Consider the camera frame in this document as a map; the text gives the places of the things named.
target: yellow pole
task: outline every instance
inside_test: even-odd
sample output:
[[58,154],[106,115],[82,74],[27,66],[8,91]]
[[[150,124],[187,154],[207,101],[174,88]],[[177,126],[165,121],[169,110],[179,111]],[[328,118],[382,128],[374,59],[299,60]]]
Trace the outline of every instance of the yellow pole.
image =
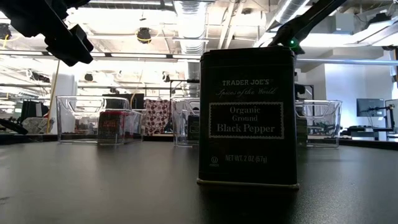
[[60,60],[58,60],[58,65],[57,65],[57,72],[55,74],[55,80],[54,80],[54,85],[51,88],[51,98],[50,98],[50,109],[49,109],[49,115],[47,116],[47,132],[46,134],[49,133],[50,129],[50,118],[51,118],[51,108],[52,108],[52,102],[54,99],[54,94],[55,94],[55,87],[57,86],[57,78],[58,78],[58,72],[60,70]]

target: label panel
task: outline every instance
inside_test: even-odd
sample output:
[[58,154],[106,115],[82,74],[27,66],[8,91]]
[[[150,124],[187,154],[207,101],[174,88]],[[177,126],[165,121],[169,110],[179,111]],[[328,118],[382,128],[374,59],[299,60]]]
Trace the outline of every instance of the label panel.
[[284,139],[284,104],[210,103],[209,138]]
[[199,116],[188,116],[188,136],[189,141],[199,141]]

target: patterned fabric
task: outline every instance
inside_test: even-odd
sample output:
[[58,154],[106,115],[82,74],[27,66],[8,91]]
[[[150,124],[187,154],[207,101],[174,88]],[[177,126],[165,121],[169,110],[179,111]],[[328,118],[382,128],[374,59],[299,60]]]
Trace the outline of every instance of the patterned fabric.
[[144,108],[147,110],[144,118],[145,135],[152,136],[164,133],[164,128],[169,122],[169,100],[146,100]]
[[[50,120],[50,129],[52,129],[54,121]],[[22,122],[22,126],[29,134],[43,134],[47,132],[47,118],[26,118]]]

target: computer monitor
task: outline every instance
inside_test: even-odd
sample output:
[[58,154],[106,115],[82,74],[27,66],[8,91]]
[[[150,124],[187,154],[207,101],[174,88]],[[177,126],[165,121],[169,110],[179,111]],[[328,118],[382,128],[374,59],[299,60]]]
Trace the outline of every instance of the computer monitor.
[[356,116],[358,117],[384,117],[385,109],[370,110],[375,108],[383,108],[383,99],[356,99]]

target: tin lid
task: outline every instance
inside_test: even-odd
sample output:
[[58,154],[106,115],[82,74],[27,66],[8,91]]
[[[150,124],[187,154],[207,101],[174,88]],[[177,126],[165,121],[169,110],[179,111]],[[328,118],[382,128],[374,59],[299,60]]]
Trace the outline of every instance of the tin lid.
[[229,58],[240,58],[247,57],[275,57],[276,56],[288,56],[294,57],[294,52],[289,47],[275,46],[275,47],[253,47],[248,49],[224,49],[224,50],[211,50],[205,52],[201,56],[201,61],[208,60],[213,57],[221,57],[222,59]]
[[126,110],[105,110],[100,112],[100,114],[116,114],[116,115],[127,115],[129,114]]

